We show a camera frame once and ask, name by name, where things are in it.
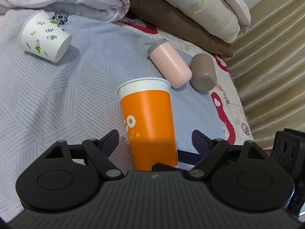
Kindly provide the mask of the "orange paper cup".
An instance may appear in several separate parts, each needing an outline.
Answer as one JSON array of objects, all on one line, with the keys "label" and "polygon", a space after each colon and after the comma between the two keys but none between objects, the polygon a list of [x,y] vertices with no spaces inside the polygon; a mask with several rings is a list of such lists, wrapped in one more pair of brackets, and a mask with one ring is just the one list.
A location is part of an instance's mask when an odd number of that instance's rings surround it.
[{"label": "orange paper cup", "polygon": [[157,163],[178,165],[170,91],[170,83],[159,77],[134,79],[118,87],[126,134],[138,171],[151,171]]}]

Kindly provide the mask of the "taupe plastic cup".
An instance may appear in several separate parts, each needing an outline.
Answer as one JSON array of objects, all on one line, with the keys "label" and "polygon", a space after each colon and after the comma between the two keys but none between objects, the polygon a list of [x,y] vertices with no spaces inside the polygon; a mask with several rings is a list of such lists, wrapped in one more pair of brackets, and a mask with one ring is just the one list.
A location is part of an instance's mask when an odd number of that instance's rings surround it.
[{"label": "taupe plastic cup", "polygon": [[199,53],[193,56],[190,69],[192,71],[191,85],[198,92],[208,92],[216,86],[217,76],[210,55]]}]

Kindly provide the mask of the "white floral paper cup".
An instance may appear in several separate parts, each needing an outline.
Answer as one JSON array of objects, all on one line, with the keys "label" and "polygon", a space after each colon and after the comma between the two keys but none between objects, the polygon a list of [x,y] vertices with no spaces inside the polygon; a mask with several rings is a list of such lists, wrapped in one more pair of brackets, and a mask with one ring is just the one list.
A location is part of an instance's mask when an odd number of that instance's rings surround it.
[{"label": "white floral paper cup", "polygon": [[18,38],[23,51],[57,63],[64,56],[72,36],[45,11],[39,10],[24,23]]}]

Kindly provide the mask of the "light grey patterned mat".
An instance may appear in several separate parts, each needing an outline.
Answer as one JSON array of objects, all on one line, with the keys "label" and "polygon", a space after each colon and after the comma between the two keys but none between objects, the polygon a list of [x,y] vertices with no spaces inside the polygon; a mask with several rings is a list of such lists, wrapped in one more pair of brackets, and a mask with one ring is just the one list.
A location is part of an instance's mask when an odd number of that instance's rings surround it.
[{"label": "light grey patterned mat", "polygon": [[119,145],[111,161],[133,170],[118,86],[160,77],[148,59],[152,39],[123,26],[70,16],[63,28],[72,42],[56,64],[25,53],[19,32],[31,10],[1,16],[1,218],[22,211],[15,192],[19,175],[55,141],[78,144],[113,129]]}]

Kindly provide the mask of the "cartoon print bed sheet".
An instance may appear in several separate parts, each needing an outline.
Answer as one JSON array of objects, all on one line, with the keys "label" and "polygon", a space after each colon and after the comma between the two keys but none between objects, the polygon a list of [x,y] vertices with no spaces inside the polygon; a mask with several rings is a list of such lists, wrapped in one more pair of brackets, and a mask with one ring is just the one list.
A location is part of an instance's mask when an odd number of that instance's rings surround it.
[{"label": "cartoon print bed sheet", "polygon": [[[206,53],[200,47],[161,30],[142,20],[123,18],[115,23],[126,30],[132,42],[124,41],[123,63],[120,71],[122,82],[141,77],[161,77],[161,73],[148,58],[149,45],[159,39],[167,39],[177,50],[186,64],[200,53]],[[173,88],[171,97],[174,111],[177,148],[186,152],[195,152],[191,143],[193,130],[200,130],[210,138],[227,139],[237,145],[252,140],[249,123],[244,113],[240,97],[234,86],[231,73],[224,60],[215,54],[209,54],[216,71],[216,85],[207,93],[197,92],[190,83],[181,88]]]}]

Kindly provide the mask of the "pink tumbler with grey lid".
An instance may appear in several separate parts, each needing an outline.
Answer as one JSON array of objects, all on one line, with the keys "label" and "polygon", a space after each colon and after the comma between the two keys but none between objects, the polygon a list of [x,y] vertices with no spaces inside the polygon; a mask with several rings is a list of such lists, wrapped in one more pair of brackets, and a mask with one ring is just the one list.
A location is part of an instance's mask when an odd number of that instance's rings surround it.
[{"label": "pink tumbler with grey lid", "polygon": [[166,39],[153,42],[148,56],[173,88],[180,88],[192,78],[191,69]]}]

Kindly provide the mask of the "beige curtain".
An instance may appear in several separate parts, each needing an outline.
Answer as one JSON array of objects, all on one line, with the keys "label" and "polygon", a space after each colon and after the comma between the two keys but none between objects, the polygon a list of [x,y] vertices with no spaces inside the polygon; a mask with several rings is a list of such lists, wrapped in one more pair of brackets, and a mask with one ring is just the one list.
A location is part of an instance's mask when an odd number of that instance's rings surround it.
[{"label": "beige curtain", "polygon": [[304,0],[263,0],[227,61],[262,148],[284,128],[304,131]]}]

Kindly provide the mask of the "cream embroidered pillow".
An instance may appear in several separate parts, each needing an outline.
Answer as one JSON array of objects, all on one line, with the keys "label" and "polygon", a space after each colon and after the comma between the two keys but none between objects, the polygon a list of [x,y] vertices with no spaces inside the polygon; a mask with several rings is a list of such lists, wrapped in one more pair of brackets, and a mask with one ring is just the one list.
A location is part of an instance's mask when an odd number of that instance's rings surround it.
[{"label": "cream embroidered pillow", "polygon": [[231,44],[240,32],[236,14],[225,0],[165,0],[211,35]]}]

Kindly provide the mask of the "brown pillow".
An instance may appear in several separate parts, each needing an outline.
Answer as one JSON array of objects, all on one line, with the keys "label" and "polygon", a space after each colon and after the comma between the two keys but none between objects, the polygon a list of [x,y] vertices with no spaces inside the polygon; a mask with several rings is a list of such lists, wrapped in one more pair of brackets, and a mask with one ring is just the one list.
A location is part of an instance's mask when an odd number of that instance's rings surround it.
[{"label": "brown pillow", "polygon": [[139,19],[181,37],[205,51],[223,57],[234,55],[231,44],[209,34],[203,27],[164,0],[129,0],[129,10]]}]

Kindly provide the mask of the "pink cartoon top pillow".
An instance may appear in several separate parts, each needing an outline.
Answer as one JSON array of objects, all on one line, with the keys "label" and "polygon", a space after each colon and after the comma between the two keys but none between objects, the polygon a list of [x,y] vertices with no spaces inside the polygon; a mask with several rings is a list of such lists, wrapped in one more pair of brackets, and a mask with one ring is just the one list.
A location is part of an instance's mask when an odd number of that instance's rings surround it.
[{"label": "pink cartoon top pillow", "polygon": [[251,25],[251,14],[243,0],[225,0],[236,14],[241,31],[245,34]]}]

